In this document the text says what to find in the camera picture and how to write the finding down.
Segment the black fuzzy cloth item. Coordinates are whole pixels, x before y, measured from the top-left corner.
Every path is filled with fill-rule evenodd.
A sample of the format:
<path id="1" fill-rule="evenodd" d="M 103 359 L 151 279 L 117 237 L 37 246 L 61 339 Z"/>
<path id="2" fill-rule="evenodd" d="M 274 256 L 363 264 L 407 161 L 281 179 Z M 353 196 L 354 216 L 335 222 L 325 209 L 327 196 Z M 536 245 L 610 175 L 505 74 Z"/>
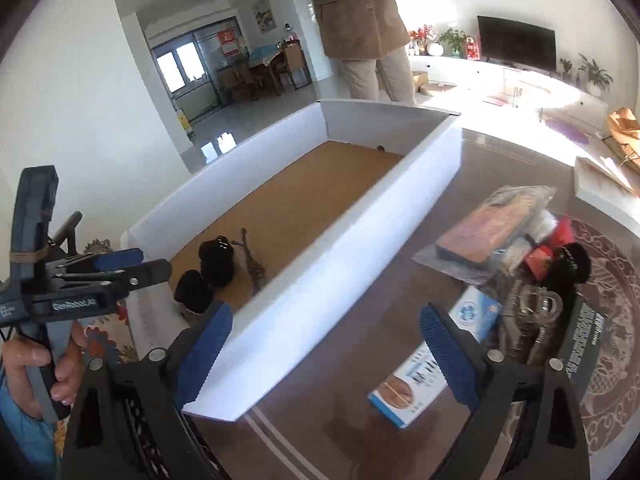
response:
<path id="1" fill-rule="evenodd" d="M 541 284 L 558 294 L 564 307 L 573 307 L 577 286 L 587 283 L 590 273 L 591 259 L 585 247 L 570 243 L 555 249 Z"/>

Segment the person in brown jacket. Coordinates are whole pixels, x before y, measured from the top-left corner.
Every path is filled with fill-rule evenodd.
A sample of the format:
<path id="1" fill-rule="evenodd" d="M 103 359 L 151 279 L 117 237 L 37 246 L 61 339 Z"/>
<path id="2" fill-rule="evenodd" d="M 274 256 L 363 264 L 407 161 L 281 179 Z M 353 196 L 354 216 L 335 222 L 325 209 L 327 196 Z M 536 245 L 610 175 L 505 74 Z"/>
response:
<path id="1" fill-rule="evenodd" d="M 406 45 L 410 36 L 396 0 L 311 0 L 324 53 L 341 63 L 350 96 L 416 100 Z"/>

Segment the white storage box with cork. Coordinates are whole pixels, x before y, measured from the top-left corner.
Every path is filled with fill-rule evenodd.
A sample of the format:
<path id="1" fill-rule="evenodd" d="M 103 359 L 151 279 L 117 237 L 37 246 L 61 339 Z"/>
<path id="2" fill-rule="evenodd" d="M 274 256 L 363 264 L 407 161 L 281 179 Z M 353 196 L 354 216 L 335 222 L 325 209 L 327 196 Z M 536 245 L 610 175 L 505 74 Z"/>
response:
<path id="1" fill-rule="evenodd" d="M 456 113 L 324 100 L 215 159 L 122 233 L 124 247 L 198 266 L 245 235 L 266 281 L 221 294 L 232 331 L 188 414 L 234 422 L 320 344 L 395 258 L 459 171 Z"/>

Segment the black flat television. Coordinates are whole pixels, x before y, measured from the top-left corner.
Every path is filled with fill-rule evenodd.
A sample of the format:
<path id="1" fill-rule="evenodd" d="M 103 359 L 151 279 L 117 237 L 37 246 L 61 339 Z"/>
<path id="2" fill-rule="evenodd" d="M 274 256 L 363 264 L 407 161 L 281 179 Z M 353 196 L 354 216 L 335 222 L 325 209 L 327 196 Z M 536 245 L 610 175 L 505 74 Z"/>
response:
<path id="1" fill-rule="evenodd" d="M 525 65 L 553 72 L 556 41 L 552 29 L 528 23 L 479 15 L 480 53 L 491 61 Z"/>

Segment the plastic bag with wooden board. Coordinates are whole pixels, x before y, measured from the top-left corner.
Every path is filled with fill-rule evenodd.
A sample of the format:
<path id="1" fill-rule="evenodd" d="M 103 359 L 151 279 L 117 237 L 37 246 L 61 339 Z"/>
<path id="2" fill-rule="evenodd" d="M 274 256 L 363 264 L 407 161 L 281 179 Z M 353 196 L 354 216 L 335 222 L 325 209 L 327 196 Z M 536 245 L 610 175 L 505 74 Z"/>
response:
<path id="1" fill-rule="evenodd" d="M 554 194 L 543 185 L 498 188 L 413 260 L 474 286 L 511 274 L 558 225 L 547 210 Z"/>

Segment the orange lounge chair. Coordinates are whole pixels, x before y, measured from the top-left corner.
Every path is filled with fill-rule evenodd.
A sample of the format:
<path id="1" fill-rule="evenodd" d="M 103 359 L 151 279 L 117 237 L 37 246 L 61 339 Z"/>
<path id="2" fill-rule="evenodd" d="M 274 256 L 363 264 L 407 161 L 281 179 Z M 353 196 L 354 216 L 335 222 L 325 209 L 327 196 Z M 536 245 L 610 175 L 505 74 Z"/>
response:
<path id="1" fill-rule="evenodd" d="M 608 114 L 608 130 L 624 153 L 624 159 L 639 163 L 639 122 L 628 107 L 621 107 Z"/>

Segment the white tv cabinet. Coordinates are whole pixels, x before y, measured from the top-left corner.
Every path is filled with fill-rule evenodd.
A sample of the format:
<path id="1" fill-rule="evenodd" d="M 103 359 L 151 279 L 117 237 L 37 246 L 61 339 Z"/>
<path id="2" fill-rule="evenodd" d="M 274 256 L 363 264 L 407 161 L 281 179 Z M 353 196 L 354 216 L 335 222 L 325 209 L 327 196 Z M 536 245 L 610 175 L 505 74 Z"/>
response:
<path id="1" fill-rule="evenodd" d="M 597 136 L 605 130 L 608 104 L 562 80 L 494 63 L 413 56 L 411 68 L 428 81 L 448 89 L 434 105 L 465 110 L 476 104 L 511 107 L 519 112 L 558 118 Z"/>

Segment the red flower vase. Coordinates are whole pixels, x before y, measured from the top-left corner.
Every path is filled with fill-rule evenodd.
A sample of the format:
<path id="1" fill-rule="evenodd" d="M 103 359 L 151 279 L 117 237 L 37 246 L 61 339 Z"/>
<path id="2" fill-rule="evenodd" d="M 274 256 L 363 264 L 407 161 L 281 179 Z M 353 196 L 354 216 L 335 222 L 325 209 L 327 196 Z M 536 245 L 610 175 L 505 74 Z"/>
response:
<path id="1" fill-rule="evenodd" d="M 432 25 L 424 24 L 418 29 L 410 30 L 409 53 L 411 55 L 427 55 L 428 45 L 434 41 L 436 32 Z"/>

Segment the potted green plant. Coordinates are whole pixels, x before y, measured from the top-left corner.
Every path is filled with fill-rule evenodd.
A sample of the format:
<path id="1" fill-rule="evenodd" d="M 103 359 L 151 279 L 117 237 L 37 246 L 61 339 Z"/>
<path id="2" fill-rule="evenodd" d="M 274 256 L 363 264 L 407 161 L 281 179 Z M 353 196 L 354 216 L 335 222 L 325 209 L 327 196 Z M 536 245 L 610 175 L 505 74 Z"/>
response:
<path id="1" fill-rule="evenodd" d="M 611 90 L 614 82 L 613 77 L 607 70 L 602 68 L 594 58 L 591 60 L 585 55 L 580 54 L 579 71 L 586 78 L 586 90 L 595 98 L 604 96 L 606 92 Z"/>

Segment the blue white medicine box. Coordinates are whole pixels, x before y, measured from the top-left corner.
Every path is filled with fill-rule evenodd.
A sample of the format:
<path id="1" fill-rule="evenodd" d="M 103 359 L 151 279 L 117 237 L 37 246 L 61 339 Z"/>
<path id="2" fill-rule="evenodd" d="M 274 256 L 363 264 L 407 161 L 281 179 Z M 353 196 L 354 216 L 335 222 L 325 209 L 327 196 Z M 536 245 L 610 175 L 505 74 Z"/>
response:
<path id="1" fill-rule="evenodd" d="M 460 330 L 482 342 L 501 313 L 502 305 L 469 286 L 449 310 Z M 368 398 L 396 427 L 408 427 L 445 390 L 447 381 L 425 342 L 388 375 Z"/>

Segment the red snack packet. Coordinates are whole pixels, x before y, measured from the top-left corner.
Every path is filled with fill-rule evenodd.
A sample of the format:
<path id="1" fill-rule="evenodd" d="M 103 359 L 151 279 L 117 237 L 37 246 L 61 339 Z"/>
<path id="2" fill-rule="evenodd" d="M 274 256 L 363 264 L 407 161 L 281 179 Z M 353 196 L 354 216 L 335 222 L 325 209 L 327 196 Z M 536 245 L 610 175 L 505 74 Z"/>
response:
<path id="1" fill-rule="evenodd" d="M 574 241 L 572 220 L 569 216 L 563 216 L 551 234 L 524 259 L 526 268 L 533 274 L 534 279 L 541 281 L 549 271 L 554 252 L 567 244 L 574 243 Z"/>

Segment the dining table with chairs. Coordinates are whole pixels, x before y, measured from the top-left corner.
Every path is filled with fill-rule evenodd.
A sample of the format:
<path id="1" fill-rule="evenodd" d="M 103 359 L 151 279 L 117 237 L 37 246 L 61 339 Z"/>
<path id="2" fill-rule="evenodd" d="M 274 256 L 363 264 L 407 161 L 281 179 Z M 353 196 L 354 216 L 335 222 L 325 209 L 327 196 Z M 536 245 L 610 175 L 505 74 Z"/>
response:
<path id="1" fill-rule="evenodd" d="M 277 96 L 284 92 L 283 79 L 295 90 L 312 84 L 312 77 L 302 44 L 298 39 L 285 40 L 273 50 L 255 50 L 247 60 L 217 70 L 222 91 L 232 102 L 259 100 L 265 90 Z"/>

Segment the black rectangular box white text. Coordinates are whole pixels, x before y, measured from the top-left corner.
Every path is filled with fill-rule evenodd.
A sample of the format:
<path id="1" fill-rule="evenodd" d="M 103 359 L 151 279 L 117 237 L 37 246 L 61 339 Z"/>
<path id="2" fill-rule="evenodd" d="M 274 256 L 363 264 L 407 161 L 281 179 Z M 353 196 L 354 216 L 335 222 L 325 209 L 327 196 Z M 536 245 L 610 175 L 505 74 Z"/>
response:
<path id="1" fill-rule="evenodd" d="M 596 368 L 606 324 L 608 316 L 578 294 L 558 358 L 579 403 L 584 400 Z"/>

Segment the white flat box on table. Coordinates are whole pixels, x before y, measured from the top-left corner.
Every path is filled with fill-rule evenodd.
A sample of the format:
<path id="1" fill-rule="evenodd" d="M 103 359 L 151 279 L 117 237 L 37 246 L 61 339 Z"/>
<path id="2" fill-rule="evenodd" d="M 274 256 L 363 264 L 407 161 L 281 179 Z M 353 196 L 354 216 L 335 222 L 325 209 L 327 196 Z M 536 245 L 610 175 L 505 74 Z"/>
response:
<path id="1" fill-rule="evenodd" d="M 610 174 L 585 157 L 574 165 L 577 198 L 610 217 L 635 236 L 640 235 L 639 199 Z"/>

